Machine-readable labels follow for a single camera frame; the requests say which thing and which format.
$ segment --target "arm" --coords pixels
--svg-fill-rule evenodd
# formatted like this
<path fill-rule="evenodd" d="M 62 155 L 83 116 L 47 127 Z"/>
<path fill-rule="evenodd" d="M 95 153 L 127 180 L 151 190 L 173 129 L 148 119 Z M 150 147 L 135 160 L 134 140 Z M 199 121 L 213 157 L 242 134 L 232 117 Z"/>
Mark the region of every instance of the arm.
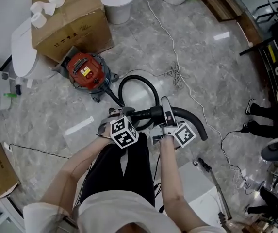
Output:
<path fill-rule="evenodd" d="M 110 127 L 107 127 L 103 135 L 110 135 Z M 109 143 L 111 143 L 110 139 L 98 137 L 74 154 L 58 172 L 40 202 L 60 206 L 71 214 L 78 180 Z"/>
<path fill-rule="evenodd" d="M 165 136 L 160 140 L 160 157 L 162 196 L 166 213 L 181 231 L 188 232 L 206 226 L 184 198 L 172 136 Z"/>

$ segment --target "fiducial marker cube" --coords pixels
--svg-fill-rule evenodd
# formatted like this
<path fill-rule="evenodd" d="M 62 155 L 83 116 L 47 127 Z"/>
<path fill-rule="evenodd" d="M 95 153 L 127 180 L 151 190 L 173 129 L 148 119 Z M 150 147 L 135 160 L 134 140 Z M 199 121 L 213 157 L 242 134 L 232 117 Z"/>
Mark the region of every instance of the fiducial marker cube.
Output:
<path fill-rule="evenodd" d="M 124 116 L 119 120 L 111 121 L 111 138 L 123 149 L 136 143 L 139 139 L 139 133 Z"/>

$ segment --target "vacuum cleaner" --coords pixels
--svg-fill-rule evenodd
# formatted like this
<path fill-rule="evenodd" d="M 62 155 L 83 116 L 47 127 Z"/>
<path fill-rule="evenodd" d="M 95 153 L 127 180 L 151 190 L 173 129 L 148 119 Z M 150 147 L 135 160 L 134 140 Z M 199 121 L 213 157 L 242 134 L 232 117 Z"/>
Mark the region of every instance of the vacuum cleaner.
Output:
<path fill-rule="evenodd" d="M 117 97 L 110 89 L 110 85 L 112 82 L 116 82 L 119 76 L 110 70 L 104 59 L 98 54 L 82 53 L 77 48 L 72 47 L 60 64 L 59 73 L 69 78 L 74 88 L 89 93 L 93 101 L 100 102 L 101 96 L 106 93 L 122 108 L 125 107 L 122 96 L 125 83 L 129 80 L 140 80 L 152 91 L 155 98 L 155 106 L 143 111 L 128 111 L 126 116 L 130 117 L 132 122 L 150 119 L 146 124 L 136 126 L 135 129 L 137 131 L 144 130 L 153 123 L 154 125 L 166 123 L 166 110 L 160 105 L 158 93 L 152 83 L 139 75 L 127 76 L 119 85 Z M 166 107 L 168 106 L 170 107 L 168 110 L 172 112 L 173 116 L 190 121 L 197 128 L 203 141 L 208 138 L 205 128 L 198 117 L 187 110 L 171 107 L 167 103 Z"/>

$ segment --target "white t-shirt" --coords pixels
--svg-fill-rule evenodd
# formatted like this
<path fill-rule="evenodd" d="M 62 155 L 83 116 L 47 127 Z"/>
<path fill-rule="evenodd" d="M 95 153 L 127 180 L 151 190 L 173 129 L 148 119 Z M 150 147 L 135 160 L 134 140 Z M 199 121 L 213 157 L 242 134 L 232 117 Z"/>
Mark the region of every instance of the white t-shirt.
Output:
<path fill-rule="evenodd" d="M 58 224 L 58 214 L 69 216 L 62 208 L 34 203 L 23 208 L 26 233 L 46 233 Z M 89 196 L 80 206 L 77 225 L 80 233 L 116 233 L 129 223 L 135 223 L 148 233 L 180 233 L 166 215 L 140 195 L 130 191 L 105 191 Z M 222 228 L 199 227 L 191 233 L 224 233 Z"/>

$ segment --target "black pants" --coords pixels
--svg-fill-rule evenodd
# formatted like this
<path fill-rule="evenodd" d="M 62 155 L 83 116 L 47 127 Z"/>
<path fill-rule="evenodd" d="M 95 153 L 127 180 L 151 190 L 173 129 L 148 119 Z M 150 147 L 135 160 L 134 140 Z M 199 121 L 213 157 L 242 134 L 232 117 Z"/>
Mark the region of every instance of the black pants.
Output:
<path fill-rule="evenodd" d="M 110 190 L 132 191 L 155 206 L 153 178 L 149 165 L 147 137 L 139 134 L 137 143 L 127 147 L 128 163 L 123 175 L 120 157 L 126 149 L 110 144 L 104 147 L 84 181 L 80 203 L 88 196 Z"/>
<path fill-rule="evenodd" d="M 269 217 L 272 216 L 273 219 L 278 218 L 278 199 L 276 196 L 267 191 L 264 187 L 260 190 L 260 196 L 265 200 L 267 205 L 249 207 L 247 212 L 249 214 L 265 213 L 268 214 Z"/>
<path fill-rule="evenodd" d="M 257 104 L 252 104 L 250 112 L 252 115 L 265 117 L 278 122 L 278 109 L 263 108 Z M 247 126 L 250 132 L 254 135 L 267 138 L 278 138 L 278 126 L 260 125 L 255 121 L 248 123 Z"/>

